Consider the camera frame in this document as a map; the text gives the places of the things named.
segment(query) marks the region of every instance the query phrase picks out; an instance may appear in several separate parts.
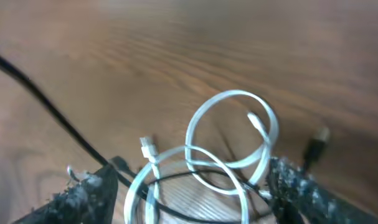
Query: wood grain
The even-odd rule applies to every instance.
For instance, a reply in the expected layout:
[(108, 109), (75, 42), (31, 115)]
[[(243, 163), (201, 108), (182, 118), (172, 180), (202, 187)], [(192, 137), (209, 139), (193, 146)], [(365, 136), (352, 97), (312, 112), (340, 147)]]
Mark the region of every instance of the wood grain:
[[(378, 0), (7, 0), (0, 54), (105, 157), (135, 168), (146, 162), (139, 137), (155, 135), (160, 151), (183, 144), (206, 99), (251, 91), (280, 118), (276, 155), (300, 163), (310, 136), (329, 126), (316, 180), (378, 214)], [(265, 118), (245, 98), (216, 106), (198, 145), (229, 160), (227, 141), (235, 157), (248, 155), (260, 138), (246, 110)], [(61, 191), (68, 164), (100, 167), (0, 72), (0, 223)]]

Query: coiled white cable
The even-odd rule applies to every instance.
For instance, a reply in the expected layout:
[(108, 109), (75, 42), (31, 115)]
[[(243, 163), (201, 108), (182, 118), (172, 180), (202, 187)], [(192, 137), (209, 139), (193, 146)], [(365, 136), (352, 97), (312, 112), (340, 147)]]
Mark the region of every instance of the coiled white cable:
[[(270, 108), (270, 106), (263, 99), (261, 99), (259, 96), (254, 95), (252, 93), (249, 93), (247, 91), (243, 91), (243, 90), (228, 90), (228, 91), (225, 91), (225, 92), (222, 92), (222, 93), (219, 93), (219, 94), (213, 96), (211, 99), (207, 100), (196, 111), (196, 113), (194, 113), (194, 116), (190, 120), (189, 126), (187, 127), (185, 144), (188, 145), (188, 146), (192, 145), (193, 138), (194, 138), (194, 131), (196, 130), (196, 126), (197, 126), (198, 122), (200, 121), (201, 117), (212, 106), (214, 106), (215, 104), (217, 104), (221, 100), (224, 100), (224, 99), (232, 97), (232, 96), (239, 96), (239, 95), (249, 96), (249, 97), (257, 100), (259, 103), (261, 103), (261, 105), (266, 110), (267, 115), (268, 115), (269, 120), (270, 120), (269, 133), (265, 134), (266, 131), (265, 131), (264, 125), (259, 120), (259, 118), (253, 113), (248, 113), (248, 115), (247, 115), (248, 118), (250, 119), (250, 121), (252, 122), (254, 127), (257, 128), (260, 131), (260, 133), (261, 133), (261, 135), (264, 139), (264, 142), (261, 146), (259, 146), (259, 148), (257, 150), (255, 150), (251, 155), (249, 155), (245, 159), (242, 159), (242, 160), (239, 160), (239, 161), (236, 161), (236, 162), (225, 163), (225, 165), (229, 168), (232, 168), (232, 169), (240, 169), (241, 168), (242, 169), (242, 168), (247, 167), (247, 166), (257, 162), (258, 160), (260, 160), (258, 167), (255, 169), (255, 172), (252, 174), (251, 178), (248, 180), (248, 182), (250, 182), (251, 184), (254, 185), (259, 181), (259, 179), (263, 175), (265, 169), (267, 168), (267, 164), (268, 164), (268, 161), (269, 161), (269, 158), (270, 158), (270, 151), (271, 151), (271, 148), (276, 143), (276, 140), (277, 140), (277, 137), (278, 137), (278, 131), (279, 131), (278, 120), (277, 120), (275, 113)], [(189, 149), (187, 149), (185, 151), (185, 156), (186, 156), (186, 161), (187, 161), (187, 167), (189, 168), (189, 170), (195, 171), (196, 169), (194, 168), (194, 166), (192, 164), (191, 151)], [(203, 163), (201, 163), (201, 166), (217, 166), (217, 164), (213, 163), (213, 162), (203, 162)], [(208, 188), (210, 188), (210, 189), (212, 189), (216, 192), (219, 192), (221, 194), (236, 195), (238, 193), (236, 190), (224, 190), (224, 189), (220, 189), (218, 187), (215, 187), (215, 186), (209, 184), (208, 182), (206, 182), (198, 174), (193, 174), (193, 176), (199, 182), (204, 184), (206, 187), (208, 187)]]
[[(161, 153), (156, 158), (155, 164), (159, 164), (163, 160), (165, 160), (165, 159), (167, 159), (167, 158), (169, 158), (169, 157), (171, 157), (171, 156), (173, 156), (173, 155), (175, 155), (179, 152), (185, 151), (186, 149), (199, 151), (199, 152), (202, 152), (205, 155), (209, 156), (232, 179), (234, 186), (237, 188), (237, 195), (239, 196), (240, 203), (241, 203), (241, 211), (242, 211), (242, 214), (241, 214), (242, 222), (241, 223), (242, 224), (248, 224), (249, 223), (249, 220), (248, 220), (248, 202), (247, 202), (247, 198), (245, 196), (245, 191), (244, 191), (243, 187), (241, 186), (240, 182), (235, 177), (234, 173), (220, 159), (218, 159), (215, 155), (213, 155), (209, 151), (207, 151), (207, 150), (205, 150), (201, 147), (197, 147), (197, 146), (179, 146), (179, 147), (176, 147), (174, 149), (170, 149), (166, 152)], [(153, 163), (149, 162), (143, 167), (143, 169), (138, 173), (136, 178), (133, 180), (131, 187), (129, 188), (129, 191), (126, 194), (125, 204), (124, 204), (124, 219), (125, 219), (126, 224), (133, 223), (133, 220), (134, 220), (133, 217), (135, 216), (134, 213), (133, 213), (134, 212), (133, 208), (135, 208), (134, 204), (135, 204), (136, 197), (137, 197), (136, 193), (137, 193), (140, 185), (143, 183), (144, 179), (150, 173), (152, 164)], [(200, 162), (193, 161), (192, 164), (199, 165)]]

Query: tangled cable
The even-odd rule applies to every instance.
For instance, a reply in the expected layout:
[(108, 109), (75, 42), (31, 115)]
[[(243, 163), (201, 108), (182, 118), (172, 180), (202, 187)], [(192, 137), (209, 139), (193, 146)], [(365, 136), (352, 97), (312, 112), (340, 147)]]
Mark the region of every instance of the tangled cable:
[[(269, 132), (266, 131), (265, 126), (261, 122), (260, 118), (255, 115), (252, 112), (248, 112), (247, 116), (250, 120), (250, 122), (253, 124), (253, 126), (259, 131), (263, 138), (263, 144), (256, 149), (251, 155), (246, 157), (245, 159), (242, 159), (240, 161), (236, 162), (222, 162), (220, 159), (218, 159), (215, 155), (207, 151), (206, 149), (203, 149), (201, 147), (195, 146), (192, 144), (193, 138), (194, 138), (194, 131), (196, 130), (196, 126), (202, 116), (215, 104), (220, 102), (223, 99), (232, 97), (232, 96), (249, 96), (255, 100), (257, 100), (261, 105), (265, 108), (267, 115), (270, 120), (270, 130)], [(192, 172), (193, 176), (203, 185), (210, 188), (213, 191), (216, 191), (220, 194), (225, 195), (238, 195), (240, 199), (241, 204), (241, 223), (247, 224), (249, 223), (248, 218), (248, 202), (245, 195), (245, 190), (243, 186), (240, 184), (240, 182), (237, 180), (236, 176), (230, 169), (243, 169), (257, 161), (259, 161), (257, 168), (255, 169), (254, 173), (252, 174), (251, 178), (248, 180), (249, 184), (255, 185), (260, 178), (265, 173), (265, 170), (268, 165), (268, 161), (270, 158), (270, 151), (274, 144), (276, 143), (277, 137), (278, 137), (278, 120), (273, 112), (273, 110), (270, 108), (270, 106), (259, 96), (254, 95), (252, 93), (249, 93), (247, 91), (243, 90), (228, 90), (222, 93), (219, 93), (215, 96), (213, 96), (211, 99), (207, 100), (194, 114), (192, 117), (189, 126), (187, 128), (186, 132), (186, 144), (184, 146), (175, 147), (173, 149), (170, 149), (164, 153), (161, 153), (160, 155), (157, 155), (156, 150), (154, 146), (150, 144), (143, 144), (142, 141), (142, 151), (145, 157), (149, 159), (149, 163), (146, 164), (146, 166), (138, 173), (134, 181), (132, 182), (131, 187), (129, 188), (129, 191), (127, 193), (125, 204), (124, 204), (124, 217), (125, 217), (125, 223), (133, 223), (134, 222), (134, 209), (136, 208), (136, 205), (138, 203), (138, 190), (139, 187), (142, 185), (143, 181), (147, 177), (147, 175), (150, 173), (151, 170), (154, 172), (154, 176), (156, 179), (161, 178), (161, 172), (159, 171), (158, 164), (165, 159), (179, 153), (179, 152), (185, 152), (185, 160), (180, 161), (178, 163), (172, 163), (166, 167), (163, 167), (163, 169), (168, 169), (171, 167), (176, 166), (182, 166), (187, 165), (187, 168)], [(199, 151), (204, 153), (205, 155), (209, 156), (213, 161), (215, 162), (205, 162), (205, 161), (196, 161), (192, 160), (191, 157), (191, 151)], [(223, 169), (226, 174), (232, 179), (233, 184), (235, 185), (235, 189), (232, 190), (224, 190), (220, 189), (218, 187), (215, 187), (208, 182), (206, 182), (201, 176), (199, 176), (196, 173), (196, 169), (194, 166), (208, 166), (208, 167), (220, 167)], [(147, 224), (155, 223), (158, 219), (156, 217), (156, 200), (159, 198), (159, 186), (155, 185), (154, 187), (151, 186), (148, 199), (146, 202), (146, 208), (145, 208), (145, 220)]]

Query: black connector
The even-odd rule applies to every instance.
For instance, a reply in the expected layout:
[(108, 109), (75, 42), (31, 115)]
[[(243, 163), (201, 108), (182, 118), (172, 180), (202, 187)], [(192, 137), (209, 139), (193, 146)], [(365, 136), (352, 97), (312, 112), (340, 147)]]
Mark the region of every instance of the black connector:
[(313, 163), (318, 162), (327, 142), (330, 139), (330, 130), (326, 127), (321, 128), (316, 135), (309, 141), (303, 155), (304, 163), (301, 173), (306, 174)]

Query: brown surface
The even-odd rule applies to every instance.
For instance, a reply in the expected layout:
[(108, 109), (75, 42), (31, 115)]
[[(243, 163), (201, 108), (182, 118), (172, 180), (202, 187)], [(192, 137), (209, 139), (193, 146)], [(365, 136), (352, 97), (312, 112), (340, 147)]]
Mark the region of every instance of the brown surface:
[[(378, 0), (3, 0), (0, 53), (105, 157), (135, 168), (146, 162), (139, 137), (156, 135), (162, 151), (183, 144), (206, 99), (251, 91), (280, 117), (279, 156), (299, 162), (328, 125), (316, 179), (378, 214)], [(259, 106), (234, 102), (215, 107), (198, 132), (198, 144), (224, 159), (222, 136), (238, 158), (259, 140), (244, 113)], [(0, 72), (0, 223), (62, 190), (68, 164), (99, 168)]]

